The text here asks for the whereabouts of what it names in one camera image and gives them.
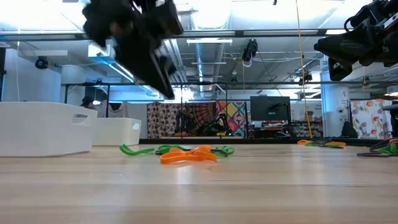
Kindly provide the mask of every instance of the table surface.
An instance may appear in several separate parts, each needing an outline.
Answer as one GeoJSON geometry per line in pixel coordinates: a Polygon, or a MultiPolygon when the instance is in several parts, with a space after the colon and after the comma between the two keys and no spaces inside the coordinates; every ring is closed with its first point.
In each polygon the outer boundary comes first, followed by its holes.
{"type": "Polygon", "coordinates": [[[0,223],[398,223],[398,158],[356,157],[364,147],[233,147],[217,163],[161,165],[116,147],[3,158],[0,223]]]}

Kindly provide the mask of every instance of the person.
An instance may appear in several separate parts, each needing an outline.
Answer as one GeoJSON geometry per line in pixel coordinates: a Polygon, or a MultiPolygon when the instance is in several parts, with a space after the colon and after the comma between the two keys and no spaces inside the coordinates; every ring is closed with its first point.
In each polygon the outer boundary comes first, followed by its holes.
{"type": "Polygon", "coordinates": [[[87,109],[94,109],[94,99],[90,96],[85,96],[82,100],[81,100],[82,104],[80,106],[87,108],[87,109]]]}

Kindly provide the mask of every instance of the white plastic bin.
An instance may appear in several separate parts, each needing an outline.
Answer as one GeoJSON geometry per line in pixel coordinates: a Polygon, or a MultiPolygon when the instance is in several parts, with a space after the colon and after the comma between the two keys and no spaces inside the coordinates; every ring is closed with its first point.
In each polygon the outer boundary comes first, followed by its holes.
{"type": "Polygon", "coordinates": [[[97,111],[47,102],[0,103],[0,156],[44,157],[91,151],[97,111]]]}
{"type": "Polygon", "coordinates": [[[139,144],[141,121],[132,118],[98,118],[94,146],[139,144]]]}

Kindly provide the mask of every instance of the computer monitor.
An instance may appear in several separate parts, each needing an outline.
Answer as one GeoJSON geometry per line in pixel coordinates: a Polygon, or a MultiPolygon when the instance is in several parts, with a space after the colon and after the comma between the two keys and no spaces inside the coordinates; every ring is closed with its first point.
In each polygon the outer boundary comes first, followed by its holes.
{"type": "Polygon", "coordinates": [[[290,97],[251,96],[251,121],[288,121],[290,124],[290,97]]]}

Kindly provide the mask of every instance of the column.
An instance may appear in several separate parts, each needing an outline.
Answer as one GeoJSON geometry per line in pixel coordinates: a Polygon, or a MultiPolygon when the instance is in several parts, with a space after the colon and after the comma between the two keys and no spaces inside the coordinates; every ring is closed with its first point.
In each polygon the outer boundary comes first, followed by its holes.
{"type": "MultiPolygon", "coordinates": [[[[329,77],[328,57],[320,60],[321,82],[331,81],[329,77]]],[[[345,121],[349,121],[349,89],[346,85],[321,85],[323,136],[341,136],[345,121]]]]}
{"type": "MultiPolygon", "coordinates": [[[[85,69],[77,65],[63,65],[61,74],[62,83],[84,83],[86,81],[85,69]]],[[[70,86],[68,88],[68,104],[81,105],[81,100],[85,97],[86,87],[70,86]]],[[[65,99],[65,87],[61,88],[61,102],[65,99]]]]}
{"type": "Polygon", "coordinates": [[[59,102],[61,74],[38,69],[34,63],[18,57],[14,49],[6,50],[3,101],[59,102]]]}

